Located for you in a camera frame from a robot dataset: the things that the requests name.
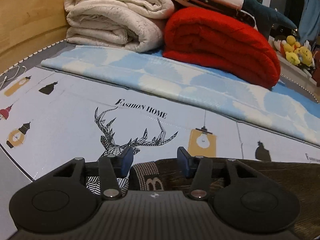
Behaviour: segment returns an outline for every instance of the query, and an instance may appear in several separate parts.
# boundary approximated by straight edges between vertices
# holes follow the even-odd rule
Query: blue and white bedsheet
[[[320,145],[320,119],[301,103],[190,64],[97,46],[76,46],[41,64],[204,108]]]

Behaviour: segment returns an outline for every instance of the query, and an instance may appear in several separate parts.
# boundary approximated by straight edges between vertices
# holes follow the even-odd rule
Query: black line border
[[[11,155],[7,152],[7,150],[2,146],[0,143],[1,149],[5,152],[5,154],[10,158],[10,160],[22,171],[24,175],[28,177],[32,182],[35,181],[12,157]]]

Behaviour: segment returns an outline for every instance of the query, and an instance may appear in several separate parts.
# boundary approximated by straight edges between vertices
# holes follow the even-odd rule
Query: teal plush toy
[[[242,9],[254,16],[259,32],[267,39],[273,24],[279,24],[290,29],[297,28],[286,16],[273,8],[262,5],[257,0],[244,0]]]

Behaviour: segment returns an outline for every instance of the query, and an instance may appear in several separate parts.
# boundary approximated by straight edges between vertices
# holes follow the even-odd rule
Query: ribbed gray panel
[[[289,231],[249,235],[214,216],[205,202],[181,191],[128,191],[126,197],[105,201],[85,225],[57,235],[19,231],[11,240],[298,240]]]

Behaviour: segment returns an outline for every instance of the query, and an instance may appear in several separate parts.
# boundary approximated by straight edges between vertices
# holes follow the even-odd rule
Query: wooden headboard
[[[63,0],[0,0],[0,73],[66,37]]]

